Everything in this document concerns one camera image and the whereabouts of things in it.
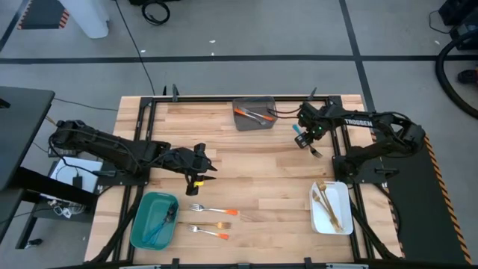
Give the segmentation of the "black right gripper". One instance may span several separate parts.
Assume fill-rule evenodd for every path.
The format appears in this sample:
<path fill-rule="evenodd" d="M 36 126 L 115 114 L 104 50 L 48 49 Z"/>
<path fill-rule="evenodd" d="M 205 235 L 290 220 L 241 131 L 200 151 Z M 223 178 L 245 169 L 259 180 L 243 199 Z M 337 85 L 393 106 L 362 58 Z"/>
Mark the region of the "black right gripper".
<path fill-rule="evenodd" d="M 315 140 L 320 140 L 327 132 L 333 130 L 335 125 L 325 113 L 325 106 L 316 109 L 308 102 L 301 104 L 297 114 L 298 126 L 305 128 L 305 132 L 294 138 L 300 149 L 310 146 Z"/>

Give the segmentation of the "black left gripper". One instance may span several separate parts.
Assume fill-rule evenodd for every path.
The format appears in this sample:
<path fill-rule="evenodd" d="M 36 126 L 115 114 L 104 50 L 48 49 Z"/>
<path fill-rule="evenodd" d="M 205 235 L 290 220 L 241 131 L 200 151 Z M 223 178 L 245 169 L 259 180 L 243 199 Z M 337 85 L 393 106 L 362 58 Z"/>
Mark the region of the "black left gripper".
<path fill-rule="evenodd" d="M 194 182 L 216 179 L 213 176 L 204 175 L 208 170 L 217 171 L 211 159 L 206 156 L 205 148 L 204 143 L 198 143 L 193 150 L 179 147 L 164 153 L 164 169 L 184 175 L 187 182 L 185 191 L 187 196 L 196 196 L 199 193 L 199 186 L 195 187 Z"/>

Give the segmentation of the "orange-handled silver fork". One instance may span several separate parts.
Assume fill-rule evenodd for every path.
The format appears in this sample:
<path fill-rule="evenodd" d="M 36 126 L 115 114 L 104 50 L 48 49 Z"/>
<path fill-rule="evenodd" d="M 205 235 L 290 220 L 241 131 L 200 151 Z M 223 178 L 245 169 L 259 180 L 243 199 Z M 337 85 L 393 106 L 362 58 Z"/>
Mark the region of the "orange-handled silver fork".
<path fill-rule="evenodd" d="M 225 233 L 217 233 L 217 232 L 210 232 L 208 230 L 204 230 L 204 229 L 200 229 L 198 226 L 194 226 L 194 225 L 188 225 L 187 226 L 187 230 L 188 231 L 191 231 L 191 232 L 195 232 L 195 233 L 198 233 L 198 232 L 201 232 L 201 233 L 205 233 L 205 234 L 208 234 L 208 235 L 212 235 L 214 237 L 217 237 L 217 238 L 221 238 L 223 240 L 228 240 L 229 239 L 229 235 L 228 234 L 225 234 Z"/>
<path fill-rule="evenodd" d="M 229 215 L 237 215 L 238 211 L 235 209 L 218 209 L 218 208 L 206 208 L 203 205 L 200 204 L 190 204 L 189 209 L 191 211 L 214 211 L 214 212 L 219 212 L 219 213 L 224 213 L 224 214 L 229 214 Z"/>
<path fill-rule="evenodd" d="M 248 117 L 248 118 L 250 118 L 250 119 L 252 119 L 252 120 L 258 122 L 261 126 L 264 126 L 264 125 L 266 124 L 263 120 L 260 120 L 259 118 L 256 118 L 256 117 L 254 117 L 254 116 L 252 116 L 252 115 L 249 115 L 248 113 L 242 111 L 242 110 L 239 109 L 239 108 L 235 108 L 235 109 L 234 109 L 234 112 L 237 113 L 237 114 L 243 115 L 243 116 L 245 116 L 245 117 Z"/>
<path fill-rule="evenodd" d="M 263 115 L 263 114 L 259 114 L 259 113 L 256 113 L 256 112 L 252 112 L 252 111 L 250 111 L 250 110 L 248 110 L 248 109 L 246 109 L 246 108 L 238 107 L 238 109 L 241 110 L 241 111 L 243 111 L 243 112 L 245 112 L 245 113 L 254 114 L 254 115 L 256 115 L 256 116 L 259 116 L 259 117 L 261 117 L 261 118 L 263 118 L 263 119 L 265 119 L 265 120 L 269 120 L 269 121 L 273 121 L 273 120 L 274 120 L 274 118 L 272 118 L 272 117 L 269 117 L 269 116 L 266 116 L 266 115 Z"/>

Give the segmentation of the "grey translucent plastic bin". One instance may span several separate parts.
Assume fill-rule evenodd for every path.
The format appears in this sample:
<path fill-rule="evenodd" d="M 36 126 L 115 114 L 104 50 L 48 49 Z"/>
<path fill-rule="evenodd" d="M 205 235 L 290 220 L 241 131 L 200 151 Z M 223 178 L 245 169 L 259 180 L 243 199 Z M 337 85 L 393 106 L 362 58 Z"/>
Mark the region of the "grey translucent plastic bin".
<path fill-rule="evenodd" d="M 264 126 L 261 126 L 258 122 L 248 117 L 245 117 L 243 115 L 235 113 L 234 109 L 237 107 L 246 108 L 252 112 L 256 112 L 259 114 L 272 117 L 274 118 L 274 120 L 273 121 L 265 120 L 259 116 L 248 113 L 249 115 L 259 118 L 260 120 L 263 120 L 266 123 Z M 236 98 L 232 101 L 232 109 L 234 112 L 234 122 L 236 125 L 236 129 L 240 132 L 271 129 L 277 120 L 277 118 L 270 113 L 270 110 L 276 109 L 275 99 L 272 96 L 255 96 L 255 97 Z"/>

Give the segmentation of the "teal plastic tray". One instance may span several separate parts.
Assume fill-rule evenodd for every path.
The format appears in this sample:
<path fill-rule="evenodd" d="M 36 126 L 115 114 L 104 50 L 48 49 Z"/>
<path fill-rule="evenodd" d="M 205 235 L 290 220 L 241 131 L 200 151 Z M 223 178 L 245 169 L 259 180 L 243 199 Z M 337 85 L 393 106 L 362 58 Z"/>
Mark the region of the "teal plastic tray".
<path fill-rule="evenodd" d="M 142 198 L 131 230 L 130 243 L 145 250 L 163 250 L 173 238 L 179 201 L 172 194 L 149 192 Z"/>

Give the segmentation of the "white plastic tray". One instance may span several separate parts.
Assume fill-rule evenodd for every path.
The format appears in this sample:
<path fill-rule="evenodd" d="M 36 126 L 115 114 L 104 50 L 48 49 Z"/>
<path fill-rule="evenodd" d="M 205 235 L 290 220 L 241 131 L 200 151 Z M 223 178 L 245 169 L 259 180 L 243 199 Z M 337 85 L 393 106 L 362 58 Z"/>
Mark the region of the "white plastic tray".
<path fill-rule="evenodd" d="M 325 195 L 329 200 L 342 230 L 338 231 L 332 225 L 331 217 L 326 210 L 324 200 L 321 200 L 321 203 L 319 203 L 314 199 L 314 194 L 320 196 L 317 183 L 314 183 L 309 190 L 312 230 L 325 235 L 350 235 L 354 228 L 348 188 L 343 182 L 325 182 L 325 185 Z"/>

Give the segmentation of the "white flat box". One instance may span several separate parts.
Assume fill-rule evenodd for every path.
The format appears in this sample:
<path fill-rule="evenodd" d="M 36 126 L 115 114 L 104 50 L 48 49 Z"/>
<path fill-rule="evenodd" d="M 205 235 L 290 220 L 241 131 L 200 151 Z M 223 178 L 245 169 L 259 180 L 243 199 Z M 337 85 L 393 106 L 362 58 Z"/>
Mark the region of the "white flat box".
<path fill-rule="evenodd" d="M 73 179 L 80 176 L 82 189 L 94 192 L 98 176 L 94 176 L 92 173 L 88 173 L 84 169 L 90 171 L 101 170 L 102 162 L 70 157 L 65 157 L 64 159 L 68 166 L 66 166 L 62 160 L 59 160 L 53 166 L 52 171 L 49 173 L 49 177 L 68 185 L 74 185 Z"/>

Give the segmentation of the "large black hazard-striped mat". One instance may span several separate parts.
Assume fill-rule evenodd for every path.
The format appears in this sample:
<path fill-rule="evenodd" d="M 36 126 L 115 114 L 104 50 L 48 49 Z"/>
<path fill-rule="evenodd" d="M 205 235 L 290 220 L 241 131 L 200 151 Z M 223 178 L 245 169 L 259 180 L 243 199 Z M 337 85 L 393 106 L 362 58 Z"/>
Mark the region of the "large black hazard-striped mat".
<path fill-rule="evenodd" d="M 399 173 L 388 189 L 400 216 L 398 238 L 405 259 L 471 265 L 472 258 L 429 138 L 408 158 L 383 158 Z"/>

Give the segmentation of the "black power adapter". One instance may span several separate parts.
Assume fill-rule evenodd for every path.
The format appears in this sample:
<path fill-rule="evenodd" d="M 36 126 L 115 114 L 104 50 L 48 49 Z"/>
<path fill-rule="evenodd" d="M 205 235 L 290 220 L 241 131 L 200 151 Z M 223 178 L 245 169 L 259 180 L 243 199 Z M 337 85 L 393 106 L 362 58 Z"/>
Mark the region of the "black power adapter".
<path fill-rule="evenodd" d="M 48 149 L 48 156 L 50 158 L 55 158 L 55 157 L 75 157 L 78 155 L 78 151 L 74 149 L 56 149 L 53 150 L 52 148 Z"/>

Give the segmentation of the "black desk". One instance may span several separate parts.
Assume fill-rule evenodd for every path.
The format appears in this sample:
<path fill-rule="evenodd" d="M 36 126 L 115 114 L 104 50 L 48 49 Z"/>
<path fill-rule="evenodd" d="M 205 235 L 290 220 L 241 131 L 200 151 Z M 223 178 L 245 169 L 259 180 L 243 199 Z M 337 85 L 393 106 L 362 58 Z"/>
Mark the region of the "black desk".
<path fill-rule="evenodd" d="M 0 191 L 12 181 L 54 96 L 51 90 L 0 86 Z"/>

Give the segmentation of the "small black hazard-striped mat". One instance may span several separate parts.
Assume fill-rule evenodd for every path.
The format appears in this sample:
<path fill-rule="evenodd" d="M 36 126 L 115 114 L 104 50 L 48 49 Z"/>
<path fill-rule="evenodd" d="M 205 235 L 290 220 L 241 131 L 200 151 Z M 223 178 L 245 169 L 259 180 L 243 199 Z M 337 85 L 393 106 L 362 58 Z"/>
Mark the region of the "small black hazard-striped mat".
<path fill-rule="evenodd" d="M 61 29 L 66 26 L 68 19 L 69 12 L 59 0 L 28 0 L 17 29 Z"/>

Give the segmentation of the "black aluminium table frame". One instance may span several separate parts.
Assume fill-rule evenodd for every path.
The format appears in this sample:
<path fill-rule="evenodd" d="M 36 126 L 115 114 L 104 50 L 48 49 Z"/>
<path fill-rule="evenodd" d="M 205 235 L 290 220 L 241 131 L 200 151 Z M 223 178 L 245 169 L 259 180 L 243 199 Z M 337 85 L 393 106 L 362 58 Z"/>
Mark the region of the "black aluminium table frame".
<path fill-rule="evenodd" d="M 183 96 L 177 102 L 161 97 L 142 107 L 140 97 L 121 99 L 114 134 L 126 138 L 164 140 L 173 146 L 206 145 L 217 171 L 196 196 L 185 194 L 184 178 L 154 169 L 145 192 L 164 192 L 179 200 L 179 222 L 230 222 L 230 229 L 198 226 L 225 233 L 228 240 L 176 226 L 170 245 L 161 251 L 137 249 L 124 236 L 116 259 L 136 264 L 257 265 L 313 262 L 351 262 L 355 257 L 377 257 L 377 251 L 356 227 L 350 235 L 324 235 L 311 227 L 309 190 L 317 181 L 335 178 L 332 157 L 351 146 L 367 146 L 369 130 L 342 127 L 315 143 L 323 155 L 315 158 L 295 143 L 294 118 L 281 118 L 271 129 L 239 132 L 235 127 L 232 98 Z M 191 211 L 190 204 L 235 209 L 237 215 Z"/>

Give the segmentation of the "black desk support frame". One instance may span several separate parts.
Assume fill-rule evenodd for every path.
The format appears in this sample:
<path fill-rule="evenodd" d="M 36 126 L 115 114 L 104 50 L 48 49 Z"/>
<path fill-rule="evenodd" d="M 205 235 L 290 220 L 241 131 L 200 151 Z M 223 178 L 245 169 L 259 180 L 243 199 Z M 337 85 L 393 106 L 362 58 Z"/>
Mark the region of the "black desk support frame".
<path fill-rule="evenodd" d="M 24 167 L 20 167 L 16 171 L 10 186 L 20 191 L 19 199 L 21 201 L 34 204 L 31 212 L 26 214 L 28 218 L 16 243 L 16 249 L 25 249 L 27 242 L 33 240 L 30 239 L 31 233 L 39 218 L 82 223 L 93 221 L 97 196 L 89 191 L 59 182 Z M 69 203 L 73 202 L 72 208 L 81 209 L 83 206 L 84 211 L 74 214 L 70 218 L 64 215 L 60 216 L 55 213 L 52 206 L 48 205 L 47 198 L 43 197 L 43 194 L 57 200 L 61 208 L 68 209 Z"/>

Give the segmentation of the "white cylindrical post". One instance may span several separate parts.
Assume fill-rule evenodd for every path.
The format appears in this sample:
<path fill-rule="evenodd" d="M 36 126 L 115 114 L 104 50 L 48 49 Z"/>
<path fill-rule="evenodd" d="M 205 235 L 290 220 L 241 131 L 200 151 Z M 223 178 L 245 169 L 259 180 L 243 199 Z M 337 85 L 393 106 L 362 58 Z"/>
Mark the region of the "white cylindrical post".
<path fill-rule="evenodd" d="M 58 0 L 90 39 L 109 34 L 110 20 L 102 0 Z"/>

